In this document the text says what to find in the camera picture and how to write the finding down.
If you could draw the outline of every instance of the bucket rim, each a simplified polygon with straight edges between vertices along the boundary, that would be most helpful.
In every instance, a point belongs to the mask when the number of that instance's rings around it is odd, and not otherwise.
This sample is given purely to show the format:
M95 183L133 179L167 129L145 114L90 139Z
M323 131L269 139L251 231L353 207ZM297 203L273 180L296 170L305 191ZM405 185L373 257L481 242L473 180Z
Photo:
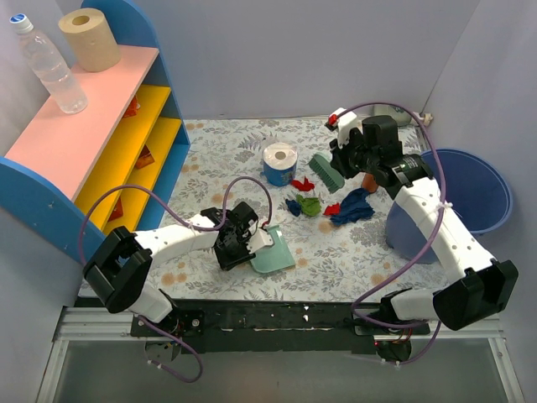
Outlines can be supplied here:
M472 160L475 160L476 162L480 163L485 168L487 168L496 177L496 179L498 179L498 182L502 185L503 191L505 193L505 198L507 200L507 205L505 207L505 211L503 212L502 218L489 228L479 229L476 231L470 231L470 233L475 234L475 235L482 235L484 233L489 233L497 228L500 228L502 225L504 225L505 222L507 222L507 220L511 216L511 213L513 212L513 193L511 191L511 187L509 186L509 183L503 178L502 174L500 174L498 170L494 168L494 166L490 164L488 161L468 151L465 151L463 149L440 148L440 149L436 149L436 152L438 154L459 154L459 155L463 155L465 157L471 158ZM430 154L432 154L432 151L430 149L427 149L426 151L421 153L422 156L430 155Z

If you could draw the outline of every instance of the blue cloth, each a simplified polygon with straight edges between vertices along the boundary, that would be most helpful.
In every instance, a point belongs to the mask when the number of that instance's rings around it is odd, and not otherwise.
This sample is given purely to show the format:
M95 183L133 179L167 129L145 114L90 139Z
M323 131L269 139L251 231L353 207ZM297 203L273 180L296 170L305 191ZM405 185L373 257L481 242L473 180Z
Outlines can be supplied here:
M296 200L285 199L285 204L287 204L287 208L295 217L298 217L300 215L302 207L300 207L300 204Z
M363 188L355 189L341 202L339 214L330 217L330 221L336 226L356 222L360 218L370 218L375 211L366 201L369 192Z

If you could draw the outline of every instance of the toy shelf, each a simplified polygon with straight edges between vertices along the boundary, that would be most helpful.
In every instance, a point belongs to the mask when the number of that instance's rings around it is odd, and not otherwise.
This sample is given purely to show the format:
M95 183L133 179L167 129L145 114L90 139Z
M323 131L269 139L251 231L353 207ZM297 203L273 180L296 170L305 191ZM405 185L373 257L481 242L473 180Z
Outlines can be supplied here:
M85 110L64 114L48 99L6 157L0 157L0 207L71 258L78 251L85 214L109 189L137 184L167 202L190 142L182 122L153 25L130 0L84 0L100 9L120 45L122 59L98 73L72 69L88 98ZM124 118L137 95L140 109ZM147 145L152 164L136 168ZM121 197L123 215L109 221ZM158 227L164 209L134 189L107 197L91 215L82 237L89 258L106 234Z

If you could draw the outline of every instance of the pink shelf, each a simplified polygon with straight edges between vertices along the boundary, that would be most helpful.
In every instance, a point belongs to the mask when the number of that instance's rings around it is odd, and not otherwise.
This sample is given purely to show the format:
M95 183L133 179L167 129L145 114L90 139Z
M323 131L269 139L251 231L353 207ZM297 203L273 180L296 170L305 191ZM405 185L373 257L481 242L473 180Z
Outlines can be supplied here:
M72 201L159 53L156 48L120 48L122 59L106 71L73 67L88 98L85 110L66 115L49 98L6 155L52 182Z

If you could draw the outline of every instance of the green cloth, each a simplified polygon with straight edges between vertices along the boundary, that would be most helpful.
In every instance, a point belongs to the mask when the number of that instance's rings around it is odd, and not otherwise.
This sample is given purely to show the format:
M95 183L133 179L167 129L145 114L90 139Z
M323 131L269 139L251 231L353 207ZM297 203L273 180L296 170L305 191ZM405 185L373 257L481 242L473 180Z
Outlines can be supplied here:
M319 197L303 197L296 195L296 201L300 204L302 212L306 216L314 217L321 212L321 203Z

